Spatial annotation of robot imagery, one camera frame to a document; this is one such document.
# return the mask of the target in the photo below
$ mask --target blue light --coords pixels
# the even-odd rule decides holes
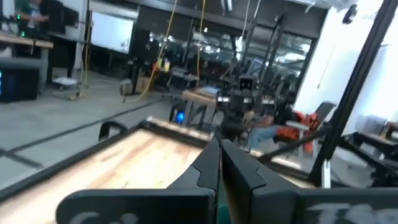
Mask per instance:
[[[184,121],[185,113],[183,111],[180,111],[177,113],[175,117],[175,122],[178,124],[182,124],[182,121]]]

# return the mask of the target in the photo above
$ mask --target whiteboard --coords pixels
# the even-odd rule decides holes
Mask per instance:
[[[93,45],[128,54],[133,20],[93,12],[92,22]]]

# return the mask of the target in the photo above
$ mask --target black floor stripe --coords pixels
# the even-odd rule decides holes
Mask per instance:
[[[20,156],[20,155],[15,155],[9,151],[5,151],[3,149],[0,149],[0,156],[4,156],[8,159],[13,160],[14,162],[18,162],[20,164],[24,164],[26,166],[30,166],[33,168],[43,168],[44,166],[36,161],[33,161],[31,159],[28,159],[24,156]]]
[[[21,146],[17,146],[17,147],[15,147],[15,148],[13,148],[13,149],[8,150],[8,152],[10,152],[10,153],[19,152],[19,151],[24,150],[24,149],[27,149],[27,148],[29,148],[29,147],[33,147],[33,146],[36,146],[36,145],[38,145],[38,144],[42,144],[42,143],[51,141],[51,140],[53,140],[53,139],[56,139],[56,138],[65,136],[65,135],[67,135],[67,134],[71,134],[71,133],[74,133],[74,132],[76,132],[76,131],[79,131],[79,130],[82,130],[82,129],[85,129],[85,128],[89,128],[89,127],[94,126],[94,125],[96,125],[96,124],[103,123],[103,122],[105,122],[105,121],[107,121],[107,120],[117,118],[118,116],[122,116],[122,115],[125,115],[125,114],[128,114],[128,113],[131,113],[131,112],[134,112],[134,111],[137,111],[137,110],[146,108],[146,107],[151,106],[151,105],[154,105],[154,104],[156,104],[156,103],[158,103],[158,102],[160,102],[160,101],[163,101],[163,100],[157,100],[157,101],[154,101],[154,102],[152,102],[152,103],[147,103],[147,104],[145,104],[145,105],[138,106],[138,107],[136,107],[136,108],[129,109],[129,110],[126,110],[126,111],[123,111],[123,112],[114,114],[114,115],[112,115],[112,116],[109,116],[109,117],[107,117],[107,118],[104,118],[104,119],[101,119],[101,120],[98,120],[98,121],[94,121],[94,122],[91,122],[91,123],[88,123],[88,124],[84,124],[84,125],[81,125],[81,126],[76,127],[76,128],[72,128],[72,129],[69,129],[69,130],[66,130],[66,131],[62,131],[61,133],[53,134],[53,135],[48,136],[48,137],[46,137],[46,138],[38,139],[38,140],[36,140],[36,141],[32,141],[32,142],[29,142],[29,143],[27,143],[27,144],[23,144],[23,145],[21,145]]]

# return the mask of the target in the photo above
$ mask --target concrete floor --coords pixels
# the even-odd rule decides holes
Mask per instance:
[[[136,96],[122,102],[119,95],[117,80],[90,73],[89,88],[82,92],[78,101],[68,101],[68,96],[75,94],[74,90],[58,92],[47,90],[36,101],[24,101],[0,105],[0,189],[22,178],[37,172],[37,166],[51,166],[79,151],[97,143],[101,123],[93,124],[79,131],[57,137],[47,142],[37,142],[38,139],[54,136],[84,124],[94,123],[114,114],[131,110],[139,106],[159,100],[159,95],[150,95],[136,100]],[[172,103],[162,101],[146,106],[137,111],[130,111],[112,120],[126,126],[134,126],[149,115],[160,119],[168,119]],[[209,120],[211,111],[205,121]],[[215,123],[220,123],[222,114],[218,114]],[[263,145],[265,151],[274,150],[275,146]],[[303,170],[309,170],[313,160],[295,159]],[[363,187],[369,183],[369,171],[362,167],[352,166],[338,157],[334,157],[331,166],[333,172],[344,182],[353,186]]]

